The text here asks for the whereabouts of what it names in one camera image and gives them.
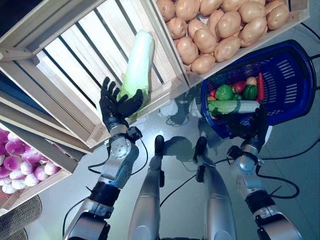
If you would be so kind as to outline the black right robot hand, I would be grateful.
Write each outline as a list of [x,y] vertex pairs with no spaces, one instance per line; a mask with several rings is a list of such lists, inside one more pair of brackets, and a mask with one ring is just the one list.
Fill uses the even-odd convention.
[[244,141],[246,144],[256,148],[259,153],[266,142],[266,135],[269,128],[268,114],[263,104],[255,109],[252,119],[250,119],[249,122],[250,129]]

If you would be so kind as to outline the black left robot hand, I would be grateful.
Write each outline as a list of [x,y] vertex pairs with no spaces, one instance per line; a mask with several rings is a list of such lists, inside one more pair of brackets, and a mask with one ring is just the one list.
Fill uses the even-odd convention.
[[128,128],[129,124],[126,118],[136,113],[144,100],[141,89],[138,89],[135,95],[130,98],[125,94],[117,100],[120,89],[115,86],[116,83],[111,81],[109,77],[106,77],[100,92],[99,106],[102,122],[109,132],[118,125],[125,125]]

